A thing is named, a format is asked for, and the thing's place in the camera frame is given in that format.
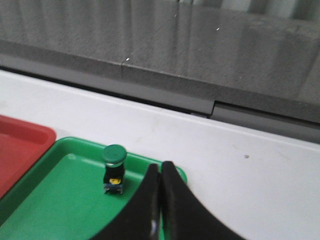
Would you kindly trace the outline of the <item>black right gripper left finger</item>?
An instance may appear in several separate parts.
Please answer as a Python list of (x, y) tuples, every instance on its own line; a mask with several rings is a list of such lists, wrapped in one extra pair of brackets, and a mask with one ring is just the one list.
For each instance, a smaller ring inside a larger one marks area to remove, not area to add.
[(125, 207), (93, 240), (158, 240), (160, 236), (161, 175), (150, 164), (137, 191)]

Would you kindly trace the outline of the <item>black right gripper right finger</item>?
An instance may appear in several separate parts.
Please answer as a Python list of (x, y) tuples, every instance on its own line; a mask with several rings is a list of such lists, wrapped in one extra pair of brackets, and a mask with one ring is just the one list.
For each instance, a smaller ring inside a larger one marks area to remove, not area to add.
[(161, 203), (166, 240), (242, 240), (196, 198), (171, 161), (161, 165)]

